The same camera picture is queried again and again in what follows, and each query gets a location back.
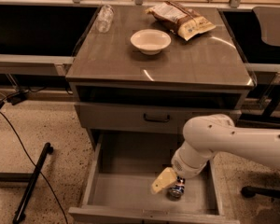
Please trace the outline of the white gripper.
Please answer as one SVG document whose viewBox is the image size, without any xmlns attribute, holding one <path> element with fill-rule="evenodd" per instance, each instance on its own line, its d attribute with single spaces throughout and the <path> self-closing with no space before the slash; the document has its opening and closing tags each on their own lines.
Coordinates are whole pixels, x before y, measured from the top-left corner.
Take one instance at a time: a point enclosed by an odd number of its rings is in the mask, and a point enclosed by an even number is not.
<svg viewBox="0 0 280 224">
<path fill-rule="evenodd" d="M 176 182 L 177 175 L 185 179 L 198 175 L 207 162 L 213 159 L 215 152 L 202 149 L 197 150 L 184 142 L 171 159 L 172 167 L 166 167 L 151 185 L 151 192 L 157 194 Z"/>
</svg>

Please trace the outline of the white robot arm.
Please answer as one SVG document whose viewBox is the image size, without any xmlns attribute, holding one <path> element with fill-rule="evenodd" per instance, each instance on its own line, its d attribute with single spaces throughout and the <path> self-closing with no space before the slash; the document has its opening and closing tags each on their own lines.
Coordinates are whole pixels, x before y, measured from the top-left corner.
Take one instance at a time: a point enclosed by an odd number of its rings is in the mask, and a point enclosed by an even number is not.
<svg viewBox="0 0 280 224">
<path fill-rule="evenodd" d="M 176 185 L 182 195 L 178 178 L 190 179 L 198 175 L 218 152 L 252 160 L 280 170 L 280 130 L 240 128 L 223 114 L 199 116 L 189 119 L 183 127 L 184 142 L 151 185 L 156 194 Z"/>
</svg>

